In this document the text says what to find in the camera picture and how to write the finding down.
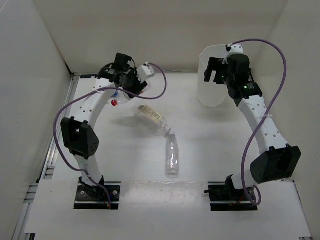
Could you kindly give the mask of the clear bottle without label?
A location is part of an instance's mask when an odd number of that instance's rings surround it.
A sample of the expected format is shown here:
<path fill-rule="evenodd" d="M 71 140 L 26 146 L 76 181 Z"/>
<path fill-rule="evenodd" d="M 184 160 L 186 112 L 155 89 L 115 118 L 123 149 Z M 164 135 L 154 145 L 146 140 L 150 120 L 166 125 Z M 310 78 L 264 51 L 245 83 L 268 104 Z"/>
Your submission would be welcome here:
<path fill-rule="evenodd" d="M 166 137 L 165 171 L 167 175 L 177 175 L 180 171 L 180 150 L 176 133 L 170 132 Z"/>

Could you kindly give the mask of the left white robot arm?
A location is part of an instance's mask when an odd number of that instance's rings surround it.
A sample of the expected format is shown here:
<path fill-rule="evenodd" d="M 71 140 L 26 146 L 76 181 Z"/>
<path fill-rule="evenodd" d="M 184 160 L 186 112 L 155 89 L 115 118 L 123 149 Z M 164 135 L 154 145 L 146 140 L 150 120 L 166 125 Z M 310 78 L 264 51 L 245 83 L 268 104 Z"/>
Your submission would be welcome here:
<path fill-rule="evenodd" d="M 114 62 L 97 74 L 93 94 L 85 98 L 75 115 L 64 117 L 60 123 L 64 146 L 81 170 L 79 182 L 93 200 L 100 200 L 105 194 L 105 180 L 95 157 L 99 147 L 94 131 L 98 117 L 107 104 L 117 106 L 142 94 L 148 87 L 147 79 L 155 74 L 148 63 L 140 67 L 131 63 L 132 57 L 117 53 Z"/>

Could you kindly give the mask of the left aluminium frame rail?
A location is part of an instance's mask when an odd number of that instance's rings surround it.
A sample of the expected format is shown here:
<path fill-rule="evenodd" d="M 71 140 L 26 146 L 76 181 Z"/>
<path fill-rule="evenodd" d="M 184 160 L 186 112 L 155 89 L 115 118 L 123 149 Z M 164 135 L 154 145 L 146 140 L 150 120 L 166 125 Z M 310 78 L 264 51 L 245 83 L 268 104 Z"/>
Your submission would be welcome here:
<path fill-rule="evenodd" d="M 37 193 L 39 182 L 45 179 L 47 180 L 52 179 L 53 172 L 56 165 L 55 151 L 56 151 L 56 144 L 55 144 L 54 137 L 52 137 L 50 141 L 50 145 L 48 147 L 48 150 L 44 158 L 44 162 L 43 162 L 39 177 L 37 177 L 36 181 L 32 182 L 28 187 L 27 193 L 24 198 L 22 210 L 12 236 L 12 240 L 34 240 L 35 239 L 35 235 L 36 235 L 35 233 L 25 233 L 26 224 L 28 222 L 32 204 Z"/>

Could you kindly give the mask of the red label plastic bottle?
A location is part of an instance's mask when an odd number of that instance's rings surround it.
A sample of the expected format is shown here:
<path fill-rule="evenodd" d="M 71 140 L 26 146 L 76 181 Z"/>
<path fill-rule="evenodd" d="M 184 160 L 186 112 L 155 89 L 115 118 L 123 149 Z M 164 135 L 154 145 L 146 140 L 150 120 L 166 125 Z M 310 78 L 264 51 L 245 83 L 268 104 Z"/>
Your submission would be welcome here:
<path fill-rule="evenodd" d="M 144 81 L 142 83 L 141 89 L 134 92 L 134 94 L 139 96 L 142 93 L 146 92 L 149 88 L 150 88 L 149 83 L 147 81 Z M 115 94 L 112 95 L 111 98 L 108 100 L 107 104 L 115 107 L 115 106 L 127 103 L 134 98 L 135 98 L 135 96 L 133 96 L 131 94 L 117 90 L 115 92 Z"/>

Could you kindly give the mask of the white plastic bin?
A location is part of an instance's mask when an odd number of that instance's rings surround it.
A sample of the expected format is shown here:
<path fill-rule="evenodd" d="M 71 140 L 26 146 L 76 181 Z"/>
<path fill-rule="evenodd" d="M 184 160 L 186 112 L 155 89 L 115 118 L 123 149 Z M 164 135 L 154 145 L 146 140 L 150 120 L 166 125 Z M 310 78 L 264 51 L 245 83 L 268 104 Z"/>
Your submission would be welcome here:
<path fill-rule="evenodd" d="M 207 46 L 199 55 L 197 100 L 205 107 L 216 108 L 228 97 L 228 89 L 225 85 L 214 82 L 216 71 L 213 71 L 209 82 L 205 82 L 205 71 L 210 57 L 224 59 L 227 56 L 224 44 Z"/>

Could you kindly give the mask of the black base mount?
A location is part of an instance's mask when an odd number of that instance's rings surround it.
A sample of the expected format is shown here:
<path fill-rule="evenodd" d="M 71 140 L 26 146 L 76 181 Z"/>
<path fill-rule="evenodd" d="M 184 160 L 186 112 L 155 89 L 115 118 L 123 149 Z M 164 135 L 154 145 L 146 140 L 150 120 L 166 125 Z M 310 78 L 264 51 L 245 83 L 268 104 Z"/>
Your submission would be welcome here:
<path fill-rule="evenodd" d="M 105 188 L 110 195 L 102 192 L 100 196 L 88 195 L 85 188 L 79 183 L 76 190 L 73 208 L 76 210 L 118 210 L 120 205 L 121 182 L 105 182 Z"/>
<path fill-rule="evenodd" d="M 248 212 L 257 211 L 243 189 L 229 189 L 225 182 L 208 182 L 208 188 L 203 192 L 209 196 L 212 212 Z"/>

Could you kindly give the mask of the aluminium frame rail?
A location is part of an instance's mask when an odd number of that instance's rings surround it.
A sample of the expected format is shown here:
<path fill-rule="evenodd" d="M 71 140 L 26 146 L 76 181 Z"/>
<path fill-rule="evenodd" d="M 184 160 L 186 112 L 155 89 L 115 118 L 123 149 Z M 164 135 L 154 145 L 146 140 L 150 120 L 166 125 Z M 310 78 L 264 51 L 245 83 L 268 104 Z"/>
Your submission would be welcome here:
<path fill-rule="evenodd" d="M 25 233 L 26 224 L 28 222 L 32 204 L 37 193 L 39 182 L 45 179 L 47 180 L 52 179 L 53 172 L 56 165 L 55 151 L 56 151 L 56 144 L 55 144 L 54 137 L 52 137 L 50 141 L 50 145 L 48 147 L 48 150 L 44 158 L 44 162 L 43 162 L 39 177 L 37 177 L 36 181 L 32 182 L 28 187 L 27 193 L 24 198 L 22 210 L 12 236 L 12 240 L 34 240 L 35 239 L 35 235 L 36 235 L 35 233 Z"/>
<path fill-rule="evenodd" d="M 273 76 L 258 79 L 262 96 L 243 99 L 239 109 L 246 117 L 251 129 L 251 139 L 256 139 L 258 158 L 262 166 L 256 165 L 256 157 L 248 158 L 242 165 L 244 181 L 248 188 L 259 186 L 256 191 L 259 206 L 251 211 L 234 213 L 234 226 L 230 234 L 239 234 L 240 240 L 311 240 L 313 238 L 305 216 L 297 183 L 292 181 L 294 164 L 301 154 L 299 143 L 289 138 L 294 128 L 297 97 L 290 95 L 285 84 L 276 86 Z M 289 158 L 297 154 L 292 161 Z"/>

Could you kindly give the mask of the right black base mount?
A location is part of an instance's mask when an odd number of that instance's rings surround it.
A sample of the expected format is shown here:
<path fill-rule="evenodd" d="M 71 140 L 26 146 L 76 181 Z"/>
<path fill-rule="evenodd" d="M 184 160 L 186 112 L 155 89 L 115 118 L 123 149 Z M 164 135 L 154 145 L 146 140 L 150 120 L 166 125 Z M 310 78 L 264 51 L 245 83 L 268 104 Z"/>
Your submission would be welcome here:
<path fill-rule="evenodd" d="M 229 189 L 225 182 L 208 182 L 208 188 L 203 192 L 209 196 L 212 212 L 248 212 L 257 211 L 243 189 Z"/>

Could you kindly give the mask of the large green label bottle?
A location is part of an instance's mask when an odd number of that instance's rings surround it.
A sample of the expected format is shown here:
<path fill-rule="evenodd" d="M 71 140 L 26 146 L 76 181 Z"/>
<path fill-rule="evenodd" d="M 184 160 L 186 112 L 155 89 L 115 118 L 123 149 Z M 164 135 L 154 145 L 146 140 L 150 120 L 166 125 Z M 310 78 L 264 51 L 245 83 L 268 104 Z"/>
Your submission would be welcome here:
<path fill-rule="evenodd" d="M 133 114 L 147 130 L 156 136 L 166 136 L 171 132 L 166 118 L 150 107 L 149 105 L 142 103 L 133 107 Z"/>

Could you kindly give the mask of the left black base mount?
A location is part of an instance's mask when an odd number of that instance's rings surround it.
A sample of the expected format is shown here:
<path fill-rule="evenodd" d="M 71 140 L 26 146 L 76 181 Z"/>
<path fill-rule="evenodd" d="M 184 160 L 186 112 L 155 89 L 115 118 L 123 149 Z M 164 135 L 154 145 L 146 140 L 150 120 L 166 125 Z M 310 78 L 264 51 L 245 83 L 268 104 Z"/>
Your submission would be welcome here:
<path fill-rule="evenodd" d="M 85 188 L 79 183 L 76 190 L 73 208 L 76 210 L 118 210 L 120 205 L 121 182 L 105 182 L 105 188 L 110 195 L 102 192 L 100 196 L 88 195 Z"/>

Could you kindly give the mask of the right aluminium frame rail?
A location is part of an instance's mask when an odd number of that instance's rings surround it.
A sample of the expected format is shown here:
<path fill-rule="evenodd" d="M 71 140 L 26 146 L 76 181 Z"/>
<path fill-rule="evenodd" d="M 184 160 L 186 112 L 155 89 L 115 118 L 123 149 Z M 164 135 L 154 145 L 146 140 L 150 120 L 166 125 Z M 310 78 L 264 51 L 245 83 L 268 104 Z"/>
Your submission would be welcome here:
<path fill-rule="evenodd" d="M 305 216 L 297 183 L 292 181 L 294 164 L 301 154 L 299 143 L 289 138 L 294 128 L 297 97 L 290 95 L 285 84 L 276 86 L 273 76 L 258 79 L 262 96 L 243 99 L 239 109 L 246 117 L 251 129 L 251 139 L 256 139 L 258 158 L 262 166 L 256 165 L 256 157 L 248 158 L 242 165 L 244 181 L 248 188 L 259 186 L 256 191 L 259 206 L 251 211 L 234 213 L 234 226 L 230 234 L 239 234 L 240 240 L 311 240 L 313 238 Z M 289 158 L 297 154 L 292 161 Z"/>

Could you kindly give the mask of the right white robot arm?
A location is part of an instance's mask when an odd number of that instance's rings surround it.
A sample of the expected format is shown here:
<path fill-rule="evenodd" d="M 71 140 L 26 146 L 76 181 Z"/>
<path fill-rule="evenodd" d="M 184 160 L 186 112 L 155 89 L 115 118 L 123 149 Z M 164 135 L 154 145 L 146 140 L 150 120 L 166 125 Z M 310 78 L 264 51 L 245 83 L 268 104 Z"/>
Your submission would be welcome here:
<path fill-rule="evenodd" d="M 300 160 L 301 150 L 285 140 L 268 114 L 262 90 L 250 80 L 248 56 L 233 54 L 226 59 L 210 57 L 204 81 L 209 82 L 212 74 L 215 75 L 214 83 L 227 86 L 229 96 L 252 130 L 260 154 L 249 169 L 227 178 L 224 188 L 226 197 L 236 200 L 245 187 L 291 178 Z"/>

